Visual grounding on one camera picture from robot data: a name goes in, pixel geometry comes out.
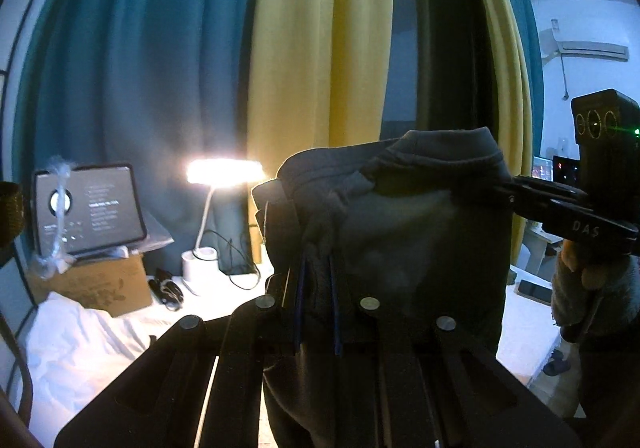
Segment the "person right hand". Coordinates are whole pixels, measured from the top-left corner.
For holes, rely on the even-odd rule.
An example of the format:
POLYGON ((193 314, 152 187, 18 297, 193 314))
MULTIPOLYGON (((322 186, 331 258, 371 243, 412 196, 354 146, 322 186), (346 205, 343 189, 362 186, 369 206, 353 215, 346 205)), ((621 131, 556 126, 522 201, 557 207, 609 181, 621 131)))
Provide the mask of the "person right hand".
POLYGON ((600 290, 612 286, 628 272, 631 256, 599 249, 585 243, 565 239, 561 252, 563 265, 573 274, 578 274, 586 290, 600 290))

